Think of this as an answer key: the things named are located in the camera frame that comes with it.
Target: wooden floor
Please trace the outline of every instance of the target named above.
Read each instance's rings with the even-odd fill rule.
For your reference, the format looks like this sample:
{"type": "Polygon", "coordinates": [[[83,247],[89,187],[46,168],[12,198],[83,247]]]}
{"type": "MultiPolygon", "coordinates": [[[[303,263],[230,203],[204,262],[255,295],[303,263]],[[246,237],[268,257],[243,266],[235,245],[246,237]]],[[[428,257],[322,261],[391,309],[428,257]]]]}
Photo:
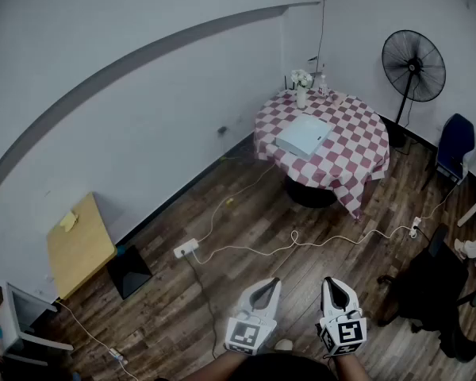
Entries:
{"type": "MultiPolygon", "coordinates": [[[[437,177],[420,191],[430,154],[421,144],[413,145],[408,156],[392,150],[386,178],[367,184],[360,222],[339,203],[323,210],[295,204],[282,189],[282,173],[274,168],[217,212],[213,233],[200,244],[198,256],[204,259],[231,244],[269,252],[290,245],[295,229],[299,241],[320,244],[336,234],[358,240],[371,229],[390,233],[399,225],[409,226],[415,216],[429,214],[448,189],[445,178],[437,177]]],[[[173,248],[203,237],[219,201],[253,183],[269,167],[253,160],[250,153],[241,155],[243,159],[223,161],[130,241],[154,275],[133,296],[122,301],[102,270],[67,301],[91,333],[129,359],[127,369],[141,381],[160,376],[180,379],[212,359],[213,334],[205,299],[188,263],[175,259],[173,248]]],[[[448,224],[451,247],[455,238],[474,240],[476,215],[462,228],[456,222],[475,201],[476,180],[468,178],[421,228],[431,236],[440,222],[448,224]]],[[[469,364],[448,359],[439,350],[436,333],[412,334],[408,321],[401,318],[383,329],[376,326],[388,291],[387,285],[377,284],[377,277],[407,268],[426,245],[421,235],[412,240],[407,230],[399,230],[389,241],[373,234],[359,245],[334,240],[324,247],[291,248],[269,257],[226,250],[204,266],[196,264],[217,312],[217,354],[224,351],[228,312],[241,291],[260,279],[278,276],[282,280],[278,328],[268,344],[289,338],[295,350],[322,360],[325,350],[314,324],[321,317],[321,281],[330,275],[355,289],[369,318],[369,341],[358,356],[374,379],[476,380],[476,358],[469,364]]],[[[471,264],[465,292],[475,287],[476,267],[471,264]]],[[[459,311],[463,332],[476,340],[476,308],[465,305],[459,311]]],[[[47,323],[44,331],[53,340],[75,346],[64,365],[85,379],[130,379],[66,311],[47,323]]]]}

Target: round table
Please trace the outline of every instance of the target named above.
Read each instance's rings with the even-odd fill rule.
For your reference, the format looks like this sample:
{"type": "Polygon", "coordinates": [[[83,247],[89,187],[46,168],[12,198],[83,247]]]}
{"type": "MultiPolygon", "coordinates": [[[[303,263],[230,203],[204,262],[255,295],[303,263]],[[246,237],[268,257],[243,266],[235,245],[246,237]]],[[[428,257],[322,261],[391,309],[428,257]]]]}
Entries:
{"type": "Polygon", "coordinates": [[[274,161],[288,179],[304,187],[331,190],[358,219],[365,182],[384,178],[388,169],[388,133],[381,118],[367,104],[333,90],[330,94],[330,98],[324,99],[309,90],[303,110],[296,106],[295,90],[284,90],[268,100],[255,119],[255,152],[260,160],[274,161]],[[309,161],[275,144],[275,137],[302,113],[333,127],[309,161]]]}

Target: white flowers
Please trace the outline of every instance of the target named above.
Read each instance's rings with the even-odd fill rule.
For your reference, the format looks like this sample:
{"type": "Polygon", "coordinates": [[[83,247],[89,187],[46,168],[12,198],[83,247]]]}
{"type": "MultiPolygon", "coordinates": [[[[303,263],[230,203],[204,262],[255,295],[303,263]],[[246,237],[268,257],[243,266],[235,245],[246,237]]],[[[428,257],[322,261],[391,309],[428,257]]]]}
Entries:
{"type": "Polygon", "coordinates": [[[295,85],[308,88],[312,84],[312,76],[303,69],[291,72],[291,80],[295,85]]]}

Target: yellow sticky note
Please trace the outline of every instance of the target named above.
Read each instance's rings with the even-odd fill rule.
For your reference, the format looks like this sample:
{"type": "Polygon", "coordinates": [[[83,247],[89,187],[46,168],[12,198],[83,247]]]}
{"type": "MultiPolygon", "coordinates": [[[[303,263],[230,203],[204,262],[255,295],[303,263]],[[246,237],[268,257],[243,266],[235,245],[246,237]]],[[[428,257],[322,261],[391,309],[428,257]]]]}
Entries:
{"type": "Polygon", "coordinates": [[[65,233],[68,233],[69,231],[71,231],[77,221],[78,216],[76,214],[73,214],[72,211],[70,211],[62,219],[62,221],[60,222],[60,226],[65,229],[65,233]]]}

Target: flower vase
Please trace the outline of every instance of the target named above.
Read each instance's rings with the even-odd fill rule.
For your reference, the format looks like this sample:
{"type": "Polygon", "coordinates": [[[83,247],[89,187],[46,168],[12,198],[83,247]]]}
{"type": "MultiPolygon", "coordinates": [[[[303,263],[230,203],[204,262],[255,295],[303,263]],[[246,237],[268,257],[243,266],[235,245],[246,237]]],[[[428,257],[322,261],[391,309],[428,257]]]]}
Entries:
{"type": "Polygon", "coordinates": [[[307,89],[298,85],[296,90],[296,105],[298,109],[304,109],[307,107],[307,89]]]}

